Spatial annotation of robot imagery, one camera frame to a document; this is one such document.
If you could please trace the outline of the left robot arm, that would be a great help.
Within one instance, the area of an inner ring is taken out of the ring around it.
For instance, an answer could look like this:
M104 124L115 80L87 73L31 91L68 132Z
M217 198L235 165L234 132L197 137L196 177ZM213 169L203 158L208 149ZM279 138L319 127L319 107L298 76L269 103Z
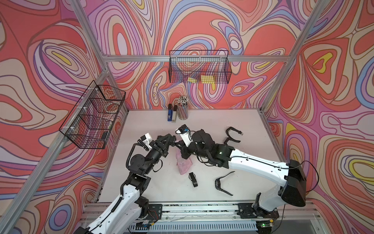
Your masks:
M149 200L142 196L151 178L148 174L162 157L168 155L169 147L175 146L176 136L167 134L153 140L143 135L133 144L125 166L127 179L120 185L120 193L106 210L86 228L78 227L75 234L123 234L138 218L148 215Z

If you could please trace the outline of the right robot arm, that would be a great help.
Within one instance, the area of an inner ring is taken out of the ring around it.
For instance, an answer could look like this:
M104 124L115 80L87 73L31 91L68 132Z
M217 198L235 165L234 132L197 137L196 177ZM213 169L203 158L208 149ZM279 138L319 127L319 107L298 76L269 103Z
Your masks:
M281 205L304 207L306 205L307 179L302 166L305 162L290 160L279 162L262 159L242 152L232 146L216 143L203 129L192 131L183 125L175 133L181 137L176 145L181 156L197 158L206 166L241 170L275 183L265 193L258 193L252 208L269 213Z

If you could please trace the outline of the pink microfibre cloth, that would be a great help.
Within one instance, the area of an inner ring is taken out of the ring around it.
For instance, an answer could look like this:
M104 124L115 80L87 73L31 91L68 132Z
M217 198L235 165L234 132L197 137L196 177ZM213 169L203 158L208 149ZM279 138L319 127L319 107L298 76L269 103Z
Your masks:
M176 165L178 167L180 175L186 174L189 171L190 167L193 165L193 162L190 158L188 158L187 160L182 158L180 150L176 150L176 161Z

